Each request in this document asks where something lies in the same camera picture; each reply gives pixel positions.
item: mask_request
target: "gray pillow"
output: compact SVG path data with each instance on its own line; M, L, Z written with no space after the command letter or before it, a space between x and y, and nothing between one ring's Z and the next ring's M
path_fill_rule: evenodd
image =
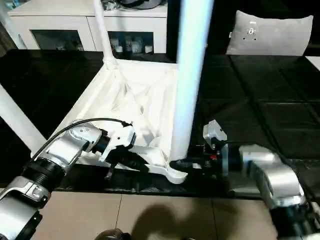
M301 19L260 18L238 10L226 54L302 56L313 19L312 15Z

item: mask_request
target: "black cable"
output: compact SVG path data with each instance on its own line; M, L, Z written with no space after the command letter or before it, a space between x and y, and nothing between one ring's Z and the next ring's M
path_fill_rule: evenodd
M52 137L50 137L48 139L48 141L46 141L46 143L40 147L40 149L32 156L31 161L34 161L39 154L50 144L53 142L53 140L55 140L60 134L64 133L65 131L68 131L69 129L72 129L73 127L80 125L80 124L84 124L84 123L88 123L88 122L94 122L94 121L111 121L111 122L118 122L121 123L123 127L129 126L130 124L125 122L125 121L121 121L119 119L115 119L115 118L109 118L109 117L96 117L96 118L89 118L89 119L85 119L85 120L80 120L77 121L75 123L70 124L69 126L66 126L65 128L61 129L60 131L58 131L56 134L54 134Z
M271 147L271 146L265 146L263 144L257 143L257 142L253 142L253 141L235 141L235 140L225 140L225 141L219 141L218 142L219 145L222 144L222 146L226 145L226 144L241 144L241 145L258 145L260 147L269 149L270 151L272 151L273 153L278 154L278 156L280 157L280 160L288 165L290 168L292 168L292 170L294 171L294 173L296 174L301 187L304 191L306 191L311 197L312 199L315 201L316 200L316 196L314 195L314 193L312 192L312 190L308 187L308 185L306 184L306 182L304 181L304 179L300 176L298 169L296 168L296 166L285 156L283 155L278 149ZM309 196L306 194L305 195L308 202L311 202L311 199L309 198Z

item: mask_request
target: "tile floor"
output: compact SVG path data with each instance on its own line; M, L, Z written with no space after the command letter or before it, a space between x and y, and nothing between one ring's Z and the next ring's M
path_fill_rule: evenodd
M261 201L53 192L32 240L94 240L119 228L133 240L275 240Z

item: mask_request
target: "black tabletop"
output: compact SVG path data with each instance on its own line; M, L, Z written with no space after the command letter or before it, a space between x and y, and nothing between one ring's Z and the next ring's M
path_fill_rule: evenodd
M170 62L163 54L133 60ZM102 66L101 52L12 50L0 59L0 83L48 138ZM203 144L203 126L216 119L229 140L257 142L291 158L320 197L319 71L294 56L206 55L190 145ZM30 159L30 151L3 122L0 187ZM197 197L259 195L237 172L226 181L188 176L180 185L162 175L76 164L58 190Z

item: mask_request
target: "white cabinet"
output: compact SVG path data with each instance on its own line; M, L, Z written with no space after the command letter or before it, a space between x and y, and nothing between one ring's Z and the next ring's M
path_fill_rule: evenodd
M85 16L12 16L11 19L27 49L70 50L74 45L79 49L82 46L85 51L96 50Z
M166 5L117 9L104 11L104 20L110 39L132 37L142 52L147 46L154 53L165 53L167 11ZM30 0L8 14L27 49L102 51L93 0Z

